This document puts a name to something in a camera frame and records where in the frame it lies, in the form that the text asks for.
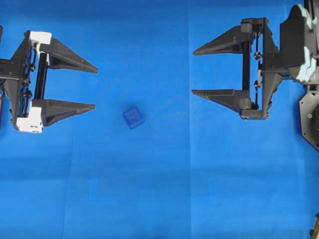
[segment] white plastic part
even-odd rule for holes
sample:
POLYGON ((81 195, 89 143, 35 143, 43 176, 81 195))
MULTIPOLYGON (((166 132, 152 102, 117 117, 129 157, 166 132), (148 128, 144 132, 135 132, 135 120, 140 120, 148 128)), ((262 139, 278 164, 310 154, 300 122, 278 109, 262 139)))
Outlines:
POLYGON ((51 43, 52 34, 50 32, 43 31, 32 31, 30 32, 30 40, 32 45, 36 44, 36 52, 38 57, 40 57, 40 45, 51 43))
POLYGON ((297 80, 300 82, 308 82, 310 79, 311 74, 316 70, 317 61, 315 58, 311 58, 310 60, 310 51, 305 46, 304 47, 305 52, 305 63, 300 66, 299 73, 296 77, 297 80))
POLYGON ((314 20, 311 20, 311 16, 309 14, 309 12, 307 11, 307 9, 305 9, 303 6, 301 6, 300 4, 298 4, 298 7, 301 11, 301 15, 303 17, 305 17, 307 19, 307 25, 310 29, 313 28, 313 25, 316 25, 317 23, 317 17, 314 18, 314 20))
POLYGON ((41 119, 41 107, 32 107, 30 103, 29 115, 27 118, 17 118, 16 125, 19 131, 30 133, 42 133, 43 125, 41 119))

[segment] translucent blue cube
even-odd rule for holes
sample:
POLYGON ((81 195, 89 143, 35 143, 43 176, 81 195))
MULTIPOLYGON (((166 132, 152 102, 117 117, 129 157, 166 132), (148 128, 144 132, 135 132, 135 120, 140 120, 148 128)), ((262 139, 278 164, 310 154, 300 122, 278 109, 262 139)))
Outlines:
POLYGON ((137 107, 133 107, 125 111, 123 116, 130 129, 134 129, 144 123, 144 117, 137 107))

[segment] blue cloth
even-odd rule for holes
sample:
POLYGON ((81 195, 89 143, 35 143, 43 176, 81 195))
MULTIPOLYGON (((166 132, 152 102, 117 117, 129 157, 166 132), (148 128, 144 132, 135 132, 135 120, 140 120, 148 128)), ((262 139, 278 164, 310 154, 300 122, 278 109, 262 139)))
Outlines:
POLYGON ((245 17, 268 17, 279 45, 296 3, 3 0, 1 58, 26 30, 48 31, 99 74, 49 70, 47 99, 97 106, 42 134, 12 129, 5 100, 0 238, 308 238, 319 161, 300 136, 302 86, 283 82, 267 121, 190 91, 239 89, 240 56, 193 50, 245 17), (134 105, 147 120, 131 131, 122 113, 134 105))

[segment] black rod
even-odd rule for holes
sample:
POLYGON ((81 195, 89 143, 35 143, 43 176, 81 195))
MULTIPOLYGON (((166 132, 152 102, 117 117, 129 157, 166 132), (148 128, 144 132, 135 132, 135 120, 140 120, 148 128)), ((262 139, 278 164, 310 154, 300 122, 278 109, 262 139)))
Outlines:
POLYGON ((36 76, 36 85, 35 85, 35 92, 34 92, 34 99, 35 100, 43 100, 44 98, 44 90, 45 90, 45 83, 46 83, 46 73, 47 73, 47 54, 41 53, 39 59, 39 67, 38 67, 38 74, 36 76))
POLYGON ((3 30, 3 27, 0 26, 0 43, 1 43, 1 38, 2 38, 2 30, 3 30))
POLYGON ((243 43, 243 91, 250 89, 250 42, 243 43))

